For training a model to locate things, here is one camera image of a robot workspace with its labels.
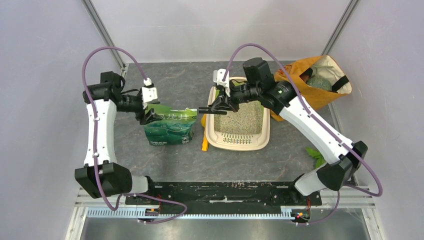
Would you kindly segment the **black clip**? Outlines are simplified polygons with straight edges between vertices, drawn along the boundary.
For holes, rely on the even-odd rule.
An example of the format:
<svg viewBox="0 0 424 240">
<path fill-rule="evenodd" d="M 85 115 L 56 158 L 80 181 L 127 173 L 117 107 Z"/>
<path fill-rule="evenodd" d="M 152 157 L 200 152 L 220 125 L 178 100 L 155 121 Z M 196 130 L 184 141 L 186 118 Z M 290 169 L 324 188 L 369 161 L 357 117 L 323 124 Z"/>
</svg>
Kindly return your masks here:
<svg viewBox="0 0 424 240">
<path fill-rule="evenodd" d="M 210 114 L 210 115 L 226 115 L 227 111 L 225 110 L 213 110 L 211 107 L 200 106 L 197 109 L 199 114 Z"/>
</svg>

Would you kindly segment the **green cat litter bag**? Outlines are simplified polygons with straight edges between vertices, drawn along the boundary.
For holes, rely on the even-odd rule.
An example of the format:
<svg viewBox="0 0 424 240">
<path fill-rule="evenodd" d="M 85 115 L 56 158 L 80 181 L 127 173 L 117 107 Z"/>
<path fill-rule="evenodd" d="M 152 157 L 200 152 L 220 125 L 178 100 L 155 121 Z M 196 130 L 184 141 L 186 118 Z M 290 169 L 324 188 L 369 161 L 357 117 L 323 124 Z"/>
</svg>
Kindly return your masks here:
<svg viewBox="0 0 424 240">
<path fill-rule="evenodd" d="M 196 108 L 172 109 L 163 104 L 150 104 L 159 120 L 143 126 L 148 143 L 152 146 L 184 145 L 193 139 L 193 125 L 197 121 Z"/>
</svg>

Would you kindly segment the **yellow plastic scoop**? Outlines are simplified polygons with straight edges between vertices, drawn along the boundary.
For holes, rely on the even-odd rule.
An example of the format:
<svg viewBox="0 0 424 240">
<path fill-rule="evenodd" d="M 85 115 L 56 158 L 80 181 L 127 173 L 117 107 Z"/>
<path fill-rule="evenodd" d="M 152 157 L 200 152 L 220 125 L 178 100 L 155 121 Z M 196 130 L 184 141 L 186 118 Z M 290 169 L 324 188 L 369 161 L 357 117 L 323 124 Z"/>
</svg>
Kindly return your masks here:
<svg viewBox="0 0 424 240">
<path fill-rule="evenodd" d="M 207 116 L 204 114 L 200 120 L 200 123 L 203 127 L 203 139 L 202 139 L 202 146 L 201 146 L 201 150 L 203 152 L 207 152 L 209 149 L 209 142 L 206 137 L 206 119 L 207 119 Z"/>
</svg>

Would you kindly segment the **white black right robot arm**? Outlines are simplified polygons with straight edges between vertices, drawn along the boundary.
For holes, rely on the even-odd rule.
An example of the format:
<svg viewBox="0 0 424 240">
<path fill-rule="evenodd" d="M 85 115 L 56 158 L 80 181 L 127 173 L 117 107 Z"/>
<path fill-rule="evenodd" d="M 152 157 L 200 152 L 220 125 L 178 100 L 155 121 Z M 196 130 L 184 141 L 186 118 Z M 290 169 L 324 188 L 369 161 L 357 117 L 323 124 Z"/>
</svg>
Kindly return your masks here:
<svg viewBox="0 0 424 240">
<path fill-rule="evenodd" d="M 225 115 L 237 112 L 240 104 L 260 102 L 296 127 L 325 160 L 325 164 L 295 180 L 288 191 L 289 200 L 300 205 L 313 192 L 338 191 L 359 169 L 368 146 L 363 141 L 353 142 L 329 125 L 290 82 L 276 82 L 269 64 L 261 57 L 245 61 L 242 67 L 246 81 L 240 85 L 230 81 L 225 69 L 214 71 L 219 94 L 207 107 L 200 108 L 201 113 Z"/>
</svg>

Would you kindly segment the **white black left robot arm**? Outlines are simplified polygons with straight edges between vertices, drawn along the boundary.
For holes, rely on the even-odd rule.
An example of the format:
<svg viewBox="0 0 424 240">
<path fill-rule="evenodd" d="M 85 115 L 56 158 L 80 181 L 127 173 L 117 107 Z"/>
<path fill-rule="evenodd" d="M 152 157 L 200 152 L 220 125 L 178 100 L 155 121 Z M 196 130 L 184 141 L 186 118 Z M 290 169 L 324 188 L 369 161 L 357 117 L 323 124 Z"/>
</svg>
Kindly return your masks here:
<svg viewBox="0 0 424 240">
<path fill-rule="evenodd" d="M 75 180 L 94 199 L 119 194 L 137 194 L 144 204 L 152 204 L 157 191 L 149 176 L 132 176 L 118 164 L 114 145 L 114 123 L 118 112 L 134 113 L 146 125 L 161 120 L 149 104 L 158 104 L 157 88 L 147 78 L 136 95 L 124 92 L 125 79 L 112 71 L 102 72 L 98 84 L 88 85 L 83 99 L 89 120 L 88 147 L 83 167 L 74 171 Z"/>
</svg>

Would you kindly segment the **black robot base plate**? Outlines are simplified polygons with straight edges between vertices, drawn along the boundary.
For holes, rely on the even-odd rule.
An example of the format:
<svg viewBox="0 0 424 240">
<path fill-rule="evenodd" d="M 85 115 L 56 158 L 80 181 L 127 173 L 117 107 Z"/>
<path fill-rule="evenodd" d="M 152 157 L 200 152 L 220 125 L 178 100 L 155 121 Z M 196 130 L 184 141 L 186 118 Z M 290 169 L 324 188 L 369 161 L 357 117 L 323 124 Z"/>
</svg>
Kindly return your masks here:
<svg viewBox="0 0 424 240">
<path fill-rule="evenodd" d="M 303 196 L 291 181 L 157 181 L 148 195 L 164 199 L 160 213 L 277 214 L 281 206 L 321 206 L 319 192 Z"/>
</svg>

